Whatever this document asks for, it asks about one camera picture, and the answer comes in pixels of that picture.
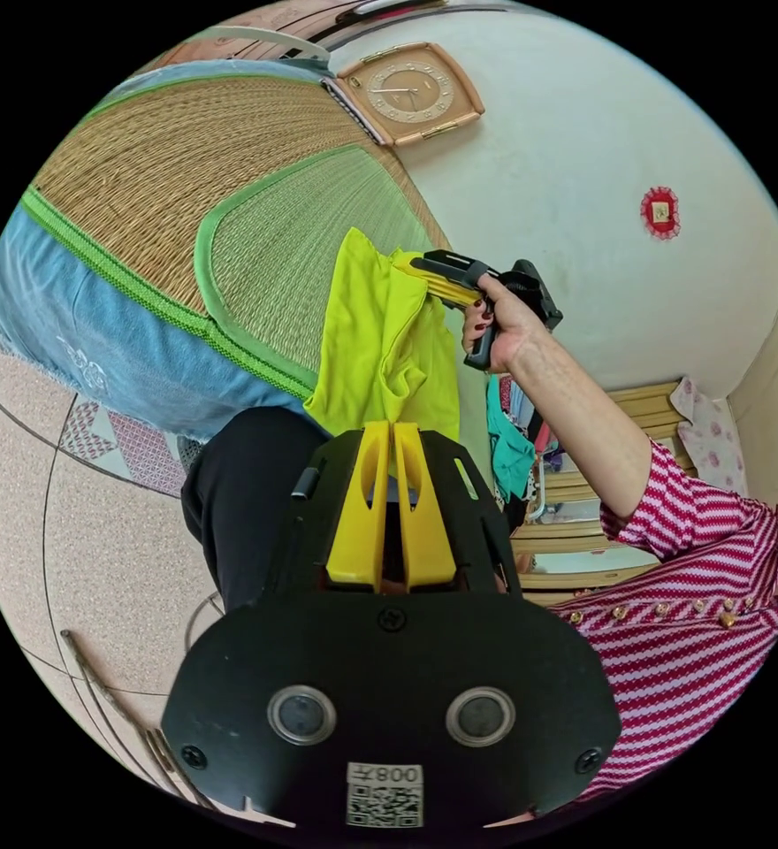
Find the hand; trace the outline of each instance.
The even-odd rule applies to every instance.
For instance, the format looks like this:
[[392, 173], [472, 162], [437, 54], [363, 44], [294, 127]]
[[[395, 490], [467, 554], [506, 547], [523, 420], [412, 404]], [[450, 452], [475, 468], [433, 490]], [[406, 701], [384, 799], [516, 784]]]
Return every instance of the hand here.
[[495, 314], [493, 316], [485, 312], [486, 307], [482, 301], [468, 307], [462, 328], [462, 347], [470, 354], [474, 342], [484, 335], [493, 319], [497, 318], [499, 333], [492, 342], [489, 371], [503, 374], [511, 371], [519, 351], [528, 340], [534, 334], [547, 333], [547, 330], [537, 314], [494, 277], [484, 274], [477, 286], [494, 304]]

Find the yellow shirt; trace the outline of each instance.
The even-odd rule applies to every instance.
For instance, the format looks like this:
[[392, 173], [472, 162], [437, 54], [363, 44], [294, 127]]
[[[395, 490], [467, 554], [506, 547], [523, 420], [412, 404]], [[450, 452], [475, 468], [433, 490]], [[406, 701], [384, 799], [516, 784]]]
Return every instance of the yellow shirt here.
[[415, 422], [460, 437], [454, 337], [445, 307], [401, 266], [421, 254], [378, 253], [348, 231], [336, 267], [316, 391], [304, 409], [333, 436], [368, 422]]

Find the sleeve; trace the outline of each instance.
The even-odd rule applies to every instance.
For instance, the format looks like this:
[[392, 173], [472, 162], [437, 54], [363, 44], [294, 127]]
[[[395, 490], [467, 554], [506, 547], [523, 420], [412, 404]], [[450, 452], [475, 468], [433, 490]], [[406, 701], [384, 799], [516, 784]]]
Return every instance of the sleeve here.
[[634, 515], [623, 523], [601, 505], [601, 528], [613, 542], [641, 548], [661, 562], [731, 536], [769, 508], [684, 474], [668, 448], [652, 441], [652, 471]]

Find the clothing pile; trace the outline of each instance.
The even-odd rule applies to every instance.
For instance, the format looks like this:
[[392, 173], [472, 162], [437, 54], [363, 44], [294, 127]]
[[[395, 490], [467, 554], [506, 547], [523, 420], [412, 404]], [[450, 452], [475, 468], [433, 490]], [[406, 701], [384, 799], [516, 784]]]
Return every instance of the clothing pile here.
[[534, 464], [561, 462], [560, 444], [533, 403], [509, 375], [492, 376], [486, 400], [496, 501], [510, 531], [524, 524], [536, 498]]

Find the red and white striped shirt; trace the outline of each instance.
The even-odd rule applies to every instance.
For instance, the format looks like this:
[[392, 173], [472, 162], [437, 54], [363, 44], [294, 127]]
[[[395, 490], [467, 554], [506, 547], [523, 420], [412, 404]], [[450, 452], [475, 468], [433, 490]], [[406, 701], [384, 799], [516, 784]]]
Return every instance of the red and white striped shirt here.
[[636, 513], [622, 525], [602, 506], [601, 525], [609, 539], [651, 552], [660, 566], [550, 608], [599, 654], [622, 719], [618, 742], [578, 802], [618, 790], [692, 746], [778, 639], [778, 508], [688, 477], [670, 451], [652, 444]]

